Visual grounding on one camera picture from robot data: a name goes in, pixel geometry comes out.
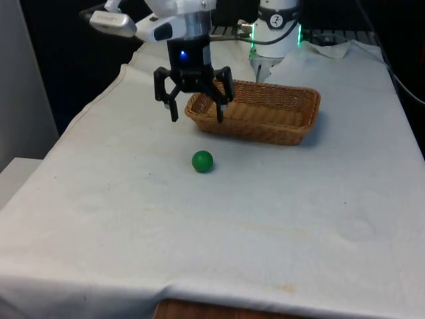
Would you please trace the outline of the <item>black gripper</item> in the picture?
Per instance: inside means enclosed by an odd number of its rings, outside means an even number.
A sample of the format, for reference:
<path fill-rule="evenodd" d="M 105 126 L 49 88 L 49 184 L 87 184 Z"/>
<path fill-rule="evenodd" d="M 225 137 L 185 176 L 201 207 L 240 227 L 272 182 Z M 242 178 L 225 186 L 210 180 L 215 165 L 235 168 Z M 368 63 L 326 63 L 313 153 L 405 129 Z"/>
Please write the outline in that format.
<path fill-rule="evenodd" d="M 202 92 L 216 103 L 216 119 L 222 123 L 223 110 L 234 100 L 234 81 L 229 66 L 214 70 L 211 63 L 208 35 L 193 39 L 175 39 L 167 42 L 171 71 L 160 66 L 153 73 L 156 101 L 168 107 L 172 122 L 179 119 L 175 98 L 180 91 Z M 171 93 L 165 89 L 165 80 L 171 77 L 176 84 Z M 222 84 L 224 92 L 215 85 Z"/>

